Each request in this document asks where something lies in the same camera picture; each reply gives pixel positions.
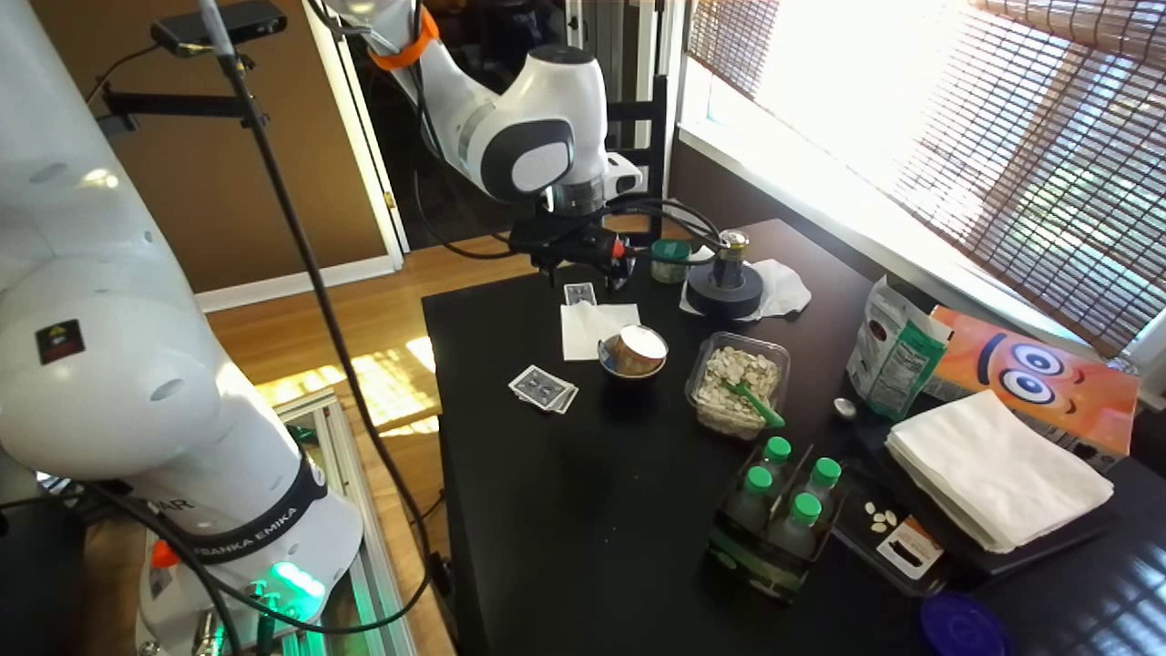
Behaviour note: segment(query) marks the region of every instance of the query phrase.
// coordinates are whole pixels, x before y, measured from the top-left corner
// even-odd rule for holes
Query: black chair
[[[625,197],[663,197],[663,158],[665,128],[668,125],[668,77],[658,75],[652,79],[652,99],[632,100],[627,103],[607,103],[607,122],[630,122],[646,120],[649,125],[648,146],[646,148],[614,148],[613,151],[627,157],[635,165],[648,169],[647,191],[627,193]],[[648,246],[660,238],[663,231],[663,219],[652,216],[647,232],[635,232],[632,245]]]

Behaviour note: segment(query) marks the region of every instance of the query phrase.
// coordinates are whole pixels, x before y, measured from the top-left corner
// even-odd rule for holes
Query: window
[[[1164,13],[701,0],[688,52],[1110,357],[1166,310]]]

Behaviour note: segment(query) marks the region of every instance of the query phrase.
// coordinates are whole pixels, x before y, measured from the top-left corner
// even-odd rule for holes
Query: orange box
[[[991,389],[1037,433],[1098,472],[1130,454],[1138,379],[936,305],[948,351],[922,393],[955,401]]]

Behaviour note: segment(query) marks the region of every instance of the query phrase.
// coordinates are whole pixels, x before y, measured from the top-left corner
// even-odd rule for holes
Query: water bottle
[[[770,519],[770,505],[765,502],[765,493],[773,485],[773,477],[761,467],[750,467],[745,473],[745,482],[737,494],[725,505],[725,514],[738,524],[760,535],[765,522]]]
[[[770,524],[766,539],[771,544],[809,559],[814,553],[814,534],[810,528],[822,514],[822,505],[813,495],[802,493],[789,505],[789,515]]]
[[[830,458],[819,458],[809,473],[809,480],[794,494],[813,495],[822,505],[822,517],[829,519],[834,509],[834,505],[830,503],[830,491],[838,484],[838,477],[842,477],[842,467],[837,463]]]
[[[789,460],[789,443],[785,438],[770,438],[770,442],[765,443],[765,451],[761,452],[761,461],[757,464],[773,477],[773,482],[765,493],[765,501],[771,505],[781,494],[781,467]]]

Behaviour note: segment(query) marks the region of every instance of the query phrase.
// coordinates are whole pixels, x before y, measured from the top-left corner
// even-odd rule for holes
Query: table
[[[779,220],[745,230],[753,259],[773,256],[799,271],[814,294],[809,305],[794,318],[736,323],[683,313],[679,288],[652,281],[646,266],[616,294],[597,284],[600,302],[639,303],[642,322],[669,345],[663,372],[638,392],[607,385],[595,362],[562,361],[561,284],[527,276],[424,298],[444,409],[442,465],[464,653],[923,649],[918,601],[838,541],[786,609],[703,557],[717,501],[749,446],[700,428],[683,398],[698,345],[729,330],[788,350],[785,436],[795,451],[814,443],[819,453],[835,453],[848,436],[831,422],[830,401],[872,284]],[[598,282],[583,267],[561,269],[560,277]],[[541,415],[506,388],[532,364],[581,388],[566,416]],[[1166,528],[1130,521],[1161,507],[1166,484],[1132,461],[1112,472],[1121,479],[1117,530],[978,593],[1010,627],[1018,651],[1066,653],[1115,640],[1142,649],[1146,636],[1166,635],[1154,625],[1166,615],[1159,608],[1166,588],[1158,587],[1166,579]],[[1066,576],[1073,566],[1089,572]],[[1151,618],[1143,621],[1149,628],[1132,637],[1128,629],[1104,633],[1130,615],[1116,608]]]

